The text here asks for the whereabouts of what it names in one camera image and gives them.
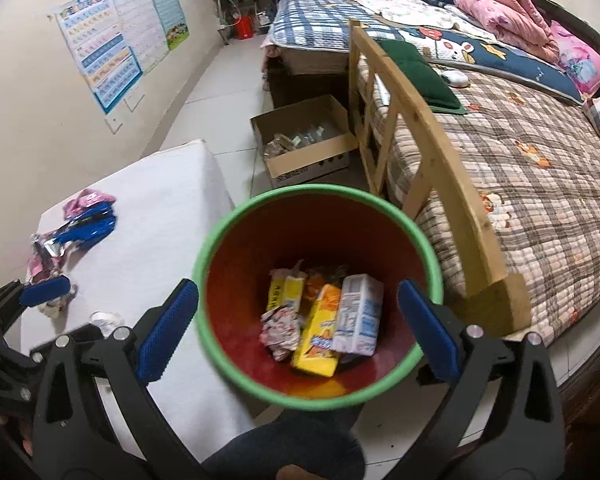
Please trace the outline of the left hand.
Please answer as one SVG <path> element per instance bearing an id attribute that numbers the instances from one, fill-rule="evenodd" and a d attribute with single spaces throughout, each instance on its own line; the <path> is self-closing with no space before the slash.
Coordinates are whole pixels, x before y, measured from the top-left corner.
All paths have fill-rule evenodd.
<path id="1" fill-rule="evenodd" d="M 0 428 L 7 439 L 29 457 L 33 456 L 32 424 L 29 419 L 0 414 Z"/>

